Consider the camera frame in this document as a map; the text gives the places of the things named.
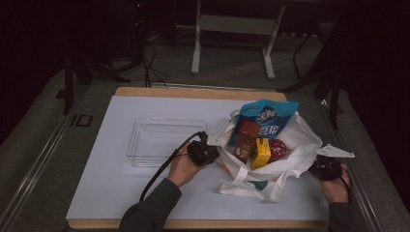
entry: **gray carpet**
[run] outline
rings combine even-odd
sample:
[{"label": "gray carpet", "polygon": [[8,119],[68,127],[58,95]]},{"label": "gray carpet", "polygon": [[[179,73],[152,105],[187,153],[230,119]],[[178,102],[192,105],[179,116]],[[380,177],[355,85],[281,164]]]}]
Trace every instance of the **gray carpet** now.
[{"label": "gray carpet", "polygon": [[[277,39],[272,55],[277,78],[268,80],[261,56],[264,38],[251,38],[250,45],[249,38],[246,41],[222,43],[216,39],[220,35],[206,36],[208,37],[204,37],[202,46],[200,73],[197,75],[190,73],[192,33],[181,32],[181,37],[175,43],[169,43],[161,36],[150,40],[156,50],[152,63],[152,68],[156,71],[150,72],[153,85],[174,87],[184,84],[275,91],[299,81],[291,63],[293,51],[301,41],[299,38],[282,35]],[[318,40],[309,39],[298,56],[302,72],[312,64],[320,47]],[[153,52],[154,50],[147,46],[145,53],[148,61],[154,57]],[[119,66],[125,62],[121,59],[115,60],[115,64]],[[124,77],[132,80],[127,85],[143,86],[144,74],[142,67],[134,72],[125,72]],[[27,193],[26,198],[18,205],[19,211],[15,212],[14,221],[11,221],[13,223],[9,223],[10,231],[63,231],[67,226],[65,216],[98,134],[110,96],[118,86],[125,85],[96,76],[91,86],[77,83],[74,85],[76,105],[69,115],[62,114],[64,102],[55,99],[57,92],[64,88],[63,72],[53,77],[0,147],[1,212],[6,212],[9,203],[13,202],[18,186],[24,181],[24,176],[37,157],[46,155],[46,159],[43,159],[46,165],[39,173],[41,178],[35,180],[35,185],[30,188],[31,193],[28,192],[30,194]],[[309,84],[296,93],[312,98],[315,85],[316,83]],[[355,195],[352,210],[360,231],[406,231],[410,226],[408,212],[399,200],[371,140],[344,92],[340,96],[339,109],[339,130],[335,131],[336,136],[331,139],[357,155],[351,165],[362,180],[357,188],[364,191]],[[93,123],[88,128],[70,127],[74,114],[92,115]],[[322,119],[323,117],[307,116],[307,120],[312,124],[320,123]],[[327,131],[317,133],[329,137]],[[362,205],[357,203],[358,200],[368,201],[371,207],[363,209]],[[371,218],[372,212],[376,214],[376,218]],[[370,220],[364,217],[366,214],[370,215]],[[272,231],[302,232],[326,229]]]}]

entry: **table leg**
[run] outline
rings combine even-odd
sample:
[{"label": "table leg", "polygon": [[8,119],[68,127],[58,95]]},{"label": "table leg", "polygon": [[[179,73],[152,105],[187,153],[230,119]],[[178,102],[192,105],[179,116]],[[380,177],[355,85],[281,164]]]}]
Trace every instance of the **table leg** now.
[{"label": "table leg", "polygon": [[275,79],[274,68],[272,66],[272,60],[271,60],[271,51],[272,51],[272,47],[274,46],[275,39],[277,38],[277,35],[278,35],[278,29],[281,23],[281,19],[283,17],[284,9],[285,9],[284,6],[280,7],[280,10],[278,12],[278,16],[276,19],[276,23],[270,35],[271,38],[269,39],[269,44],[266,48],[262,49],[262,55],[265,61],[265,69],[266,69],[266,74],[268,76],[268,79]]},{"label": "table leg", "polygon": [[196,1],[196,25],[195,25],[195,48],[193,49],[192,74],[199,73],[199,62],[201,58],[201,0]]}]

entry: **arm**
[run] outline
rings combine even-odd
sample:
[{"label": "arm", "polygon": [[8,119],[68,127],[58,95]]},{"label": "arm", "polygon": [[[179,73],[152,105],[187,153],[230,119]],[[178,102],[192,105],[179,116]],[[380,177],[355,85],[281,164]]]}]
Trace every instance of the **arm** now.
[{"label": "arm", "polygon": [[121,219],[119,231],[162,231],[166,219],[181,197],[179,187],[188,183],[204,168],[187,156],[187,146],[171,162],[168,177],[148,197],[128,208]]},{"label": "arm", "polygon": [[[341,178],[351,188],[351,181],[347,174],[347,165],[342,163]],[[329,231],[345,232],[357,231],[356,222],[350,211],[349,194],[346,186],[340,179],[333,181],[319,181],[323,194],[329,204]]]}]

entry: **dark background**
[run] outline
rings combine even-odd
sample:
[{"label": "dark background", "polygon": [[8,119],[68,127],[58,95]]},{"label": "dark background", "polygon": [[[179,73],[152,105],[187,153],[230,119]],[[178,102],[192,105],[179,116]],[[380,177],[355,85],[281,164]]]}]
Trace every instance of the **dark background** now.
[{"label": "dark background", "polygon": [[[98,6],[94,1],[70,1],[64,5],[52,0],[0,1],[0,142],[13,130],[49,79],[63,69],[63,48],[67,42],[64,39],[77,40],[76,49],[101,59],[100,62],[109,63],[109,55],[121,54],[126,46],[131,47],[130,54],[124,55],[138,52],[138,37],[134,43],[127,42],[130,1],[97,2]],[[149,5],[150,26],[163,31],[170,39],[174,36],[175,24],[194,24],[194,1],[167,1],[172,4],[166,6],[160,0],[142,2]],[[204,10],[218,9],[216,3]],[[249,5],[241,4],[232,13],[259,14]],[[334,18],[337,13],[323,16]],[[102,20],[97,20],[96,15],[102,15]],[[306,6],[294,5],[286,10],[281,30],[305,32],[310,27],[307,18],[312,15],[318,14],[307,11]],[[116,26],[104,22],[105,16],[116,17]],[[407,209],[410,206],[410,190],[405,184],[410,176],[410,154],[406,149],[410,144],[410,104],[406,100],[410,87],[409,17],[410,7],[404,0],[373,1],[355,9],[344,31],[355,55],[342,81],[342,88],[348,92]],[[111,38],[102,29],[123,36]],[[337,56],[328,55],[330,59]]]}]

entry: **person's left hand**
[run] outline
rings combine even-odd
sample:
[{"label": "person's left hand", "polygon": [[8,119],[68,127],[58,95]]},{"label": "person's left hand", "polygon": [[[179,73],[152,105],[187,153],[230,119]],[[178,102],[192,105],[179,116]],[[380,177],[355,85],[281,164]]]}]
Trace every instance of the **person's left hand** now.
[{"label": "person's left hand", "polygon": [[184,146],[177,157],[171,162],[171,167],[168,174],[168,180],[173,182],[177,187],[181,187],[188,183],[192,178],[202,170],[205,165],[198,166],[190,159],[190,155],[187,153],[187,147],[189,143]]}]

